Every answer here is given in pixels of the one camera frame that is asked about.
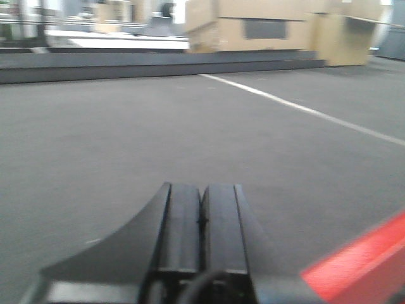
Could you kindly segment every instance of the black cable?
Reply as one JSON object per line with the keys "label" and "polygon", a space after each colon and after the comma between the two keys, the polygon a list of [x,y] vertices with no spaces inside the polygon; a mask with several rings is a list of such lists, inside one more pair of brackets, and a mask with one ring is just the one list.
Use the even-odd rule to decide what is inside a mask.
{"label": "black cable", "polygon": [[225,279],[227,273],[223,270],[209,270],[197,276],[177,300],[177,304],[195,304],[201,291],[208,287],[213,281]]}

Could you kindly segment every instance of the dark rectangular panel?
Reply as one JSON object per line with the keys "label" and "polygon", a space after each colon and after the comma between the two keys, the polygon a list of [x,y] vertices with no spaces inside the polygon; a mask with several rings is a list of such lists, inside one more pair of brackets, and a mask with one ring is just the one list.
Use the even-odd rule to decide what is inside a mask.
{"label": "dark rectangular panel", "polygon": [[245,19],[246,39],[286,39],[287,22],[285,20]]}

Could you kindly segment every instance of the red plastic part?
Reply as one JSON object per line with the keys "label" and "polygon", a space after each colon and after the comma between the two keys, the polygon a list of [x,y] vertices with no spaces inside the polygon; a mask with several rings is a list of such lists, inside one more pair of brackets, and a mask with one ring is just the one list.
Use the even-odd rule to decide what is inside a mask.
{"label": "red plastic part", "polygon": [[306,269],[302,278],[330,304],[384,304],[405,284],[405,212]]}

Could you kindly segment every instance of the white line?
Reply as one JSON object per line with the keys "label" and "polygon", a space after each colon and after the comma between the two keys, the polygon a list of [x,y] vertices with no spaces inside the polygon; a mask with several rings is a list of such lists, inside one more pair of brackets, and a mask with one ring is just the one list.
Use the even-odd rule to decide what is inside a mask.
{"label": "white line", "polygon": [[357,132],[360,132],[360,133],[363,133],[363,134],[367,134],[369,136],[373,136],[373,137],[382,139],[383,141],[388,141],[390,143],[398,144],[398,145],[400,145],[402,147],[405,147],[405,140],[403,140],[403,139],[399,139],[399,138],[396,138],[396,137],[385,135],[383,133],[379,133],[377,131],[374,131],[374,130],[371,130],[371,129],[368,129],[368,128],[364,128],[364,127],[362,127],[360,125],[356,125],[356,124],[351,123],[351,122],[346,122],[345,120],[341,120],[339,118],[324,114],[322,112],[313,110],[311,108],[307,108],[305,106],[300,106],[299,104],[292,103],[290,101],[287,101],[287,100],[282,99],[280,97],[274,96],[272,94],[269,94],[269,93],[266,93],[266,92],[263,92],[263,91],[260,91],[260,90],[257,90],[257,89],[253,89],[252,87],[248,87],[247,85],[238,84],[237,82],[229,81],[227,79],[223,79],[223,78],[220,78],[220,77],[217,77],[217,76],[212,76],[212,75],[207,75],[207,74],[200,74],[200,76],[210,78],[210,79],[213,79],[213,80],[216,80],[216,81],[223,82],[224,84],[228,84],[230,86],[237,87],[237,88],[245,90],[247,92],[250,92],[250,93],[253,93],[253,94],[268,98],[268,99],[271,99],[271,100],[273,100],[273,101],[275,101],[277,103],[280,103],[281,105],[289,106],[290,108],[293,108],[295,110],[311,114],[313,116],[324,119],[324,120],[326,120],[328,122],[332,122],[334,124],[341,125],[341,126],[346,127],[348,129],[355,130]]}
{"label": "white line", "polygon": [[91,241],[87,241],[85,242],[85,244],[92,244],[92,243],[96,243],[99,242],[101,239],[92,239]]}

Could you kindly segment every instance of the cardboard box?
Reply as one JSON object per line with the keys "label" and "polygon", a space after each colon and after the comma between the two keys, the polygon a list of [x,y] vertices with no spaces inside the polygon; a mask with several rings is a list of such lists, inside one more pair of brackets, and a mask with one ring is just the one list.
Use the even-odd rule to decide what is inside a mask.
{"label": "cardboard box", "polygon": [[308,13],[346,15],[351,0],[310,0]]}
{"label": "cardboard box", "polygon": [[215,22],[189,33],[190,50],[193,53],[212,53],[217,51],[259,51],[269,49],[307,49],[310,42],[309,23],[303,21],[269,21],[264,26],[274,26],[273,31],[254,31],[257,27],[251,27],[247,23],[251,20],[218,18]]}
{"label": "cardboard box", "polygon": [[309,24],[317,24],[311,50],[328,66],[365,65],[369,59],[376,23],[342,15],[313,14]]}
{"label": "cardboard box", "polygon": [[217,18],[305,20],[312,0],[189,0],[185,31],[203,27]]}
{"label": "cardboard box", "polygon": [[379,20],[383,13],[381,0],[352,0],[348,16]]}
{"label": "cardboard box", "polygon": [[218,17],[305,20],[309,0],[215,0]]}
{"label": "cardboard box", "polygon": [[107,23],[96,23],[94,25],[94,30],[99,33],[113,33],[113,32],[119,32],[119,27],[115,24],[107,24]]}
{"label": "cardboard box", "polygon": [[213,0],[188,0],[185,3],[185,31],[190,32],[214,22],[216,16],[213,4]]}

